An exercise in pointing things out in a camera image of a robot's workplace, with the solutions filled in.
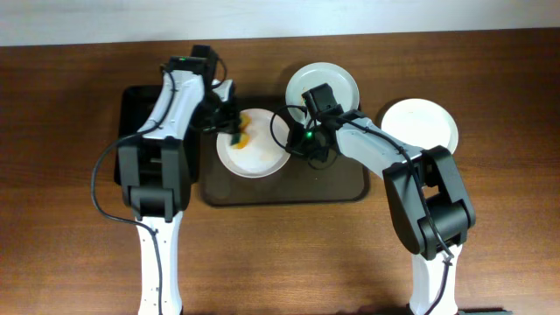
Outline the white plate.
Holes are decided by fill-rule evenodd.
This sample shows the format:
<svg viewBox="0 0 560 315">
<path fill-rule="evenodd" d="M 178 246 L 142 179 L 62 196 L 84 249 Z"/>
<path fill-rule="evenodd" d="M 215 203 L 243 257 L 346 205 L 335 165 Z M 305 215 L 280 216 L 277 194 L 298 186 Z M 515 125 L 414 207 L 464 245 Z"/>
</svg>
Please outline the white plate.
<svg viewBox="0 0 560 315">
<path fill-rule="evenodd" d="M 247 179 L 259 179 L 279 171 L 291 154 L 279 146 L 271 135 L 273 113 L 263 108 L 248 108 L 241 115 L 250 119 L 244 129 L 248 141 L 239 149 L 231 144 L 232 135 L 220 133 L 216 150 L 221 163 L 233 174 Z"/>
<path fill-rule="evenodd" d="M 440 145 L 454 153 L 459 145 L 459 129 L 451 114 L 425 99 L 409 98 L 391 105 L 382 116 L 381 129 L 426 150 Z"/>
</svg>

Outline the black plastic tray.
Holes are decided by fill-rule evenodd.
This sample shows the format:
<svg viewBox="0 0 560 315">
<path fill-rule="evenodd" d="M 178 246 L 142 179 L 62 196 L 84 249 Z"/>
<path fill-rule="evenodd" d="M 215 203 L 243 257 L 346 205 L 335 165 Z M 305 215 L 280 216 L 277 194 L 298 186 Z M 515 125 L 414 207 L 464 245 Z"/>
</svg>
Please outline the black plastic tray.
<svg viewBox="0 0 560 315">
<path fill-rule="evenodd" d="M 161 92 L 161 85 L 130 86 L 124 89 L 118 136 L 124 137 L 144 125 Z M 200 176 L 200 135 L 188 130 L 183 142 L 188 171 L 192 183 Z M 161 153 L 158 147 L 139 150 L 139 178 L 142 184 L 159 182 L 162 178 Z"/>
</svg>

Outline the green and yellow sponge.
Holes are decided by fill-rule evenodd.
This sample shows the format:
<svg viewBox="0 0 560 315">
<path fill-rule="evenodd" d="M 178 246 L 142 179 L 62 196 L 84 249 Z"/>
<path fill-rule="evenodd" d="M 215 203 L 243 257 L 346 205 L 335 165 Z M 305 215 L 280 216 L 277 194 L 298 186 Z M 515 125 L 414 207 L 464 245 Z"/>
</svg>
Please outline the green and yellow sponge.
<svg viewBox="0 0 560 315">
<path fill-rule="evenodd" d="M 236 150 L 243 149 L 250 141 L 250 136 L 245 132 L 245 129 L 250 125 L 251 118 L 246 114 L 240 114 L 240 118 L 239 131 L 234 133 L 230 140 L 230 146 Z"/>
</svg>

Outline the brown plastic serving tray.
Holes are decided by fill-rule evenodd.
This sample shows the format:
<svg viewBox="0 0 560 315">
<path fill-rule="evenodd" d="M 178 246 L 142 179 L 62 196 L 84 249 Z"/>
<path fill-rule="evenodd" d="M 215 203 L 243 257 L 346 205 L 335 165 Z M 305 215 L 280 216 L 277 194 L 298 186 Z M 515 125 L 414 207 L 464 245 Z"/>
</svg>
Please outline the brown plastic serving tray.
<svg viewBox="0 0 560 315">
<path fill-rule="evenodd" d="M 200 137 L 199 193 L 212 207 L 354 202 L 370 188 L 368 170 L 343 156 L 320 170 L 292 157 L 267 177 L 243 178 L 222 164 L 216 144 L 216 135 Z"/>
</svg>

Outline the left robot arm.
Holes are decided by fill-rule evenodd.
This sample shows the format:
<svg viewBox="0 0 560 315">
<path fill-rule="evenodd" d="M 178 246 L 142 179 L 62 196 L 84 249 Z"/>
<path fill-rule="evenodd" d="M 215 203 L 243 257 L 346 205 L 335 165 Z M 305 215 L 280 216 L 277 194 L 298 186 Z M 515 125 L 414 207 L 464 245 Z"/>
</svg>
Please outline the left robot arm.
<svg viewBox="0 0 560 315">
<path fill-rule="evenodd" d="M 198 177 L 199 136 L 241 138 L 231 80 L 216 80 L 222 61 L 208 45 L 163 66 L 163 82 L 122 95 L 115 182 L 132 210 L 141 246 L 141 314 L 180 314 L 179 228 Z"/>
</svg>

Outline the pale blue plate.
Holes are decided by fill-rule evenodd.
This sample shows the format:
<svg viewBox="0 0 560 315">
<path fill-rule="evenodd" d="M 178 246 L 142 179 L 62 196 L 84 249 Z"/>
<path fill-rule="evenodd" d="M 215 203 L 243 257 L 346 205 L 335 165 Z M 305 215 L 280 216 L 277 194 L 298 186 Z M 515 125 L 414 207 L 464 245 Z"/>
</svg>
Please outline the pale blue plate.
<svg viewBox="0 0 560 315">
<path fill-rule="evenodd" d="M 302 94 L 321 84 L 328 84 L 344 112 L 357 109 L 360 103 L 358 85 L 344 68 L 327 62 L 316 62 L 297 70 L 285 92 L 287 105 L 304 106 Z"/>
</svg>

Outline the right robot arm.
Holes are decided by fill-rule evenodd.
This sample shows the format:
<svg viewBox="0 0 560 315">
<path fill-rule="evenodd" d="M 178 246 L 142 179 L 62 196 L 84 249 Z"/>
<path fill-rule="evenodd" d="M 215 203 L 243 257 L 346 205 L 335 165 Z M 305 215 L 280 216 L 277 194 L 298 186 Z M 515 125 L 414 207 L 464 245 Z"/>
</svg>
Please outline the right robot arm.
<svg viewBox="0 0 560 315">
<path fill-rule="evenodd" d="M 316 168 L 331 154 L 351 158 L 379 176 L 393 228 L 412 254 L 411 314 L 457 314 L 455 278 L 467 232 L 476 221 L 452 154 L 422 149 L 377 128 L 357 109 L 344 110 L 326 83 L 302 94 L 306 122 L 290 130 L 285 151 Z"/>
</svg>

